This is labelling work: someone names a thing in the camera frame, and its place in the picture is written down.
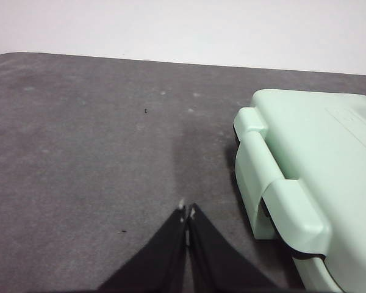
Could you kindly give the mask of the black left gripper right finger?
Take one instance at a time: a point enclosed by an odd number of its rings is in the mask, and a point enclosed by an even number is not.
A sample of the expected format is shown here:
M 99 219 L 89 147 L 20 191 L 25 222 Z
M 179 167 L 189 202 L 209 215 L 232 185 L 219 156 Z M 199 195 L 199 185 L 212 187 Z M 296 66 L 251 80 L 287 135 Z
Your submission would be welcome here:
M 273 292 L 278 287 L 216 229 L 197 204 L 188 216 L 196 292 Z

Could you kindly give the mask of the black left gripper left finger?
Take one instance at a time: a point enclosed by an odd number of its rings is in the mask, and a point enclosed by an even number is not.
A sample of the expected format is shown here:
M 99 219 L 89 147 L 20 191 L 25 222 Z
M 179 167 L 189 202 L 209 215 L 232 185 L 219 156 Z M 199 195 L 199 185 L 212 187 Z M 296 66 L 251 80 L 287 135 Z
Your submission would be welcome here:
M 181 292 L 186 210 L 181 200 L 149 242 L 98 288 L 102 292 Z

